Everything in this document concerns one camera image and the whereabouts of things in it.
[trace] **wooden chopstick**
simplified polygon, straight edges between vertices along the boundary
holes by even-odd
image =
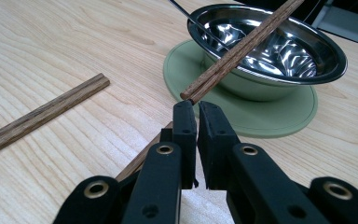
[[[91,97],[109,84],[109,79],[101,73],[9,123],[0,129],[0,150]]]
[[[241,60],[257,45],[269,36],[284,20],[286,20],[304,0],[288,0],[261,24],[254,28],[234,48],[229,50],[220,60],[208,68],[180,96],[196,104],[208,91],[221,81]]]
[[[173,126],[173,122],[171,121],[170,123],[167,124],[167,126],[165,126],[165,128],[169,129],[172,128],[172,126]],[[147,144],[147,146],[144,149],[142,149],[142,151],[120,172],[120,174],[118,174],[118,176],[116,177],[116,180],[118,182],[129,177],[130,175],[134,174],[135,172],[139,171],[142,168],[142,166],[144,165],[147,152],[153,145],[159,142],[160,137],[161,137],[161,133],[156,135],[156,137],[154,137],[152,141],[150,141],[150,143]]]

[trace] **metal bowl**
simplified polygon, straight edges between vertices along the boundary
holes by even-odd
[[[221,4],[199,8],[191,16],[230,49],[271,13],[256,7]],[[187,29],[205,50],[206,67],[227,52],[193,22],[187,22]],[[270,101],[300,86],[334,81],[346,69],[346,56],[333,40],[304,22],[289,18],[219,85],[249,100]]]

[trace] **light wood grain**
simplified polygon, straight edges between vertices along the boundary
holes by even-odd
[[[55,119],[110,84],[99,74],[0,129],[0,150]]]
[[[177,1],[188,12],[226,0]],[[330,37],[346,74],[315,86],[318,111],[298,133],[241,136],[264,148],[294,181],[331,175],[358,188],[358,44]],[[0,128],[95,74],[111,84],[0,151],[0,223],[51,223],[75,186],[117,176],[172,120],[165,56],[190,39],[168,1],[0,0]],[[223,191],[184,190],[182,223],[233,223]]]
[[[263,42],[283,21],[285,21],[304,0],[288,0],[256,26],[223,57],[194,80],[180,96],[196,104],[208,91],[216,86],[243,58]]]

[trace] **green saucer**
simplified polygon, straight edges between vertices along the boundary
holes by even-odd
[[[173,48],[164,62],[164,79],[177,101],[182,92],[204,72],[203,49],[193,40]],[[237,134],[257,138],[283,137],[306,127],[314,118],[318,98],[312,86],[300,87],[282,99],[270,102],[244,100],[216,86],[202,101],[219,105]],[[199,115],[198,105],[194,112]]]

